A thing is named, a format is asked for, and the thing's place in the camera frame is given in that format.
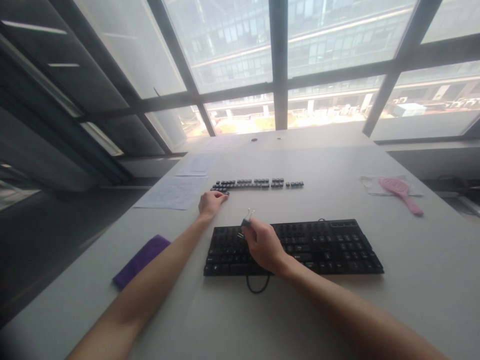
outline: glass pane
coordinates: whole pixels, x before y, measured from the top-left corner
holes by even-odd
[[[62,93],[40,70],[22,55],[5,37],[0,34],[0,48],[5,51],[18,65],[35,79],[58,103],[74,118],[82,112]]]
[[[147,156],[164,153],[136,115],[103,120],[98,127],[127,155]]]
[[[443,0],[422,44],[480,33],[479,19],[478,0]]]
[[[275,130],[274,94],[267,93],[205,104],[217,135]]]
[[[272,81],[268,0],[164,3],[200,93]]]
[[[146,0],[74,0],[142,99],[186,91]]]
[[[4,0],[0,19],[11,36],[87,111],[128,107],[48,0]]]
[[[288,77],[393,59],[415,0],[288,0]]]
[[[188,152],[198,139],[209,136],[195,105],[149,112],[146,117],[174,153]]]
[[[117,145],[114,144],[112,140],[109,139],[107,135],[104,134],[94,123],[91,122],[82,122],[81,127],[93,138],[97,143],[100,144],[108,153],[112,156],[123,155],[124,152],[119,149]]]
[[[463,134],[480,114],[480,61],[402,72],[373,140]]]
[[[288,91],[288,128],[365,121],[384,76]]]

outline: paper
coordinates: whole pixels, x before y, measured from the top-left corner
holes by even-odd
[[[189,158],[175,176],[207,176],[212,166],[219,158],[218,153],[198,153]]]
[[[202,177],[167,177],[157,182],[134,208],[188,210],[207,181]]]
[[[423,196],[424,194],[418,190],[414,185],[410,184],[405,175],[388,175],[388,176],[360,176],[360,181],[365,187],[365,190],[370,195],[376,196],[394,196],[390,191],[385,190],[380,184],[380,178],[397,178],[402,180],[405,184],[408,184],[408,195],[410,196]]]
[[[236,136],[216,136],[205,146],[205,150],[223,150],[233,148],[238,142]]]

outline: purple towel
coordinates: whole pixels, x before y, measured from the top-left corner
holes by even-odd
[[[152,237],[123,269],[113,278],[113,283],[122,291],[130,281],[155,257],[170,245],[170,241],[160,235]]]

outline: black keyboard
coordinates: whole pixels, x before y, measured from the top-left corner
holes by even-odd
[[[357,221],[333,220],[272,224],[285,252],[317,274],[383,274]],[[249,253],[240,226],[216,227],[204,276],[268,275]]]

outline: hand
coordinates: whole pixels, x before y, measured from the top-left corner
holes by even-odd
[[[207,191],[201,196],[198,204],[200,216],[204,216],[209,220],[213,219],[219,212],[220,205],[228,198],[228,195],[224,195],[219,191]]]
[[[251,256],[262,268],[278,274],[287,263],[289,256],[284,251],[274,228],[257,220],[250,218],[250,227],[241,228],[245,235]]]

